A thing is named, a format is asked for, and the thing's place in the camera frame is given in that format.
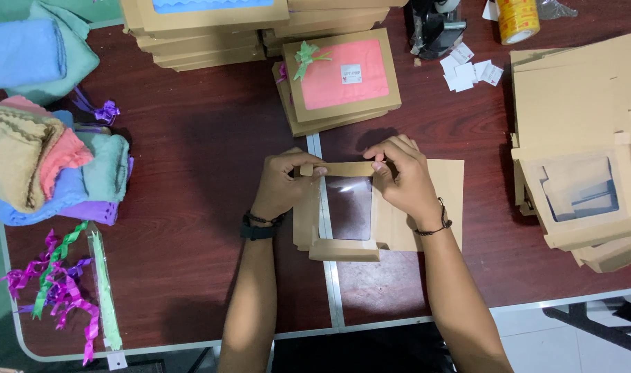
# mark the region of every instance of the white tile floor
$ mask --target white tile floor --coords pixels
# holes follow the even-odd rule
[[[602,301],[587,308],[590,319],[606,326],[631,325],[612,316]],[[516,373],[631,373],[630,351],[549,318],[541,309],[493,317]]]

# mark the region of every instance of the wooden table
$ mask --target wooden table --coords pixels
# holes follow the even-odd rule
[[[543,21],[539,34],[515,47],[499,44],[497,24],[483,20],[483,2],[475,3],[463,4],[469,25],[464,40],[474,61],[492,59],[505,67],[501,84],[481,82],[455,93],[437,61],[414,67],[403,12],[394,9],[383,26],[403,106],[321,133],[324,159],[358,161],[364,148],[399,132],[428,157],[464,159],[463,254],[490,307],[631,289],[631,266],[612,274],[578,268],[570,254],[546,246],[535,218],[513,207],[508,140],[514,117],[509,51],[574,47],[629,33],[631,0],[571,0],[577,18]],[[238,226],[253,201],[262,160],[295,145],[306,149],[305,138],[290,135],[270,72],[273,61],[176,73],[154,65],[121,28],[90,34],[101,63],[82,87],[95,105],[115,100],[122,110],[115,128],[131,140],[136,159],[118,222],[99,226],[124,348],[141,353],[215,344],[242,248]],[[24,267],[43,250],[51,228],[63,235],[76,224],[56,217],[6,227],[11,267]],[[340,262],[327,270],[336,268],[337,278],[326,281],[323,263],[292,245],[292,217],[285,225],[275,250],[278,337],[428,320],[421,254],[382,251],[380,263]],[[68,259],[86,253],[81,236]],[[92,291],[91,275],[83,281]],[[21,293],[20,305],[34,302],[34,286]],[[46,361],[82,357],[87,316],[74,312],[67,330],[55,331],[52,317],[44,315],[41,321],[29,314],[18,319],[26,352]],[[95,350],[104,351],[101,336]]]

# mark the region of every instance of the towel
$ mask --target towel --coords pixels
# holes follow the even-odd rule
[[[0,221],[8,226],[26,226],[35,224],[55,216],[66,207],[79,204],[87,199],[83,172],[81,169],[63,169],[55,180],[55,193],[53,198],[37,211],[24,214],[13,208],[12,205],[0,200]]]
[[[5,98],[0,102],[1,106],[15,107],[16,109],[26,110],[33,112],[42,117],[54,117],[53,114],[46,111],[41,106],[33,104],[23,96],[13,96]],[[72,169],[85,165],[89,161],[92,161],[92,153],[85,147],[85,144],[76,137],[76,134],[71,130],[73,128],[73,116],[70,112],[61,111],[60,119],[67,128],[57,140],[53,148],[44,159],[44,162],[39,167],[39,184],[41,185],[41,191],[44,193],[46,200],[53,197],[53,191],[55,187],[55,177],[64,169],[69,167]]]
[[[120,135],[77,132],[95,156],[83,166],[87,200],[120,202],[126,193],[129,143]]]
[[[65,49],[50,18],[0,23],[0,88],[62,79]]]
[[[128,157],[127,164],[129,166],[129,172],[126,179],[127,181],[129,181],[131,170],[134,167],[133,157]],[[115,224],[115,220],[117,220],[117,210],[119,205],[119,202],[101,202],[87,200],[72,207],[62,209],[62,211],[60,211],[58,215],[67,216],[70,218],[77,218],[81,220],[94,220],[97,223],[112,226],[113,224]]]
[[[60,7],[40,1],[33,2],[29,8],[28,19],[47,17],[55,20],[62,33],[67,59],[67,75],[63,79],[52,82],[26,84],[6,89],[8,96],[20,94],[41,106],[46,106],[66,96],[76,84],[99,65],[99,57],[85,42],[90,30],[85,21]]]
[[[44,205],[39,167],[64,131],[55,119],[0,106],[0,199],[21,212]]]

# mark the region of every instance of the yellow tape roll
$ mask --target yellow tape roll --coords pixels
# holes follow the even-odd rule
[[[503,45],[515,44],[539,32],[535,0],[497,0]]]

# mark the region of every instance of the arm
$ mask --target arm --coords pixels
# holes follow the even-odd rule
[[[398,175],[380,162],[394,162]],[[383,181],[383,197],[409,214],[422,231],[442,227],[442,206],[430,175],[426,156],[405,135],[390,137],[366,151]],[[468,271],[451,229],[422,236],[426,287],[437,329],[461,372],[512,372],[497,327]]]
[[[312,182],[327,172],[313,170],[313,177],[293,179],[288,173],[307,163],[320,163],[318,157],[298,148],[265,159],[253,216],[271,220],[292,208]],[[253,222],[256,226],[270,223]],[[219,373],[258,372],[267,367],[276,326],[276,276],[272,239],[246,240],[233,297],[223,325]]]

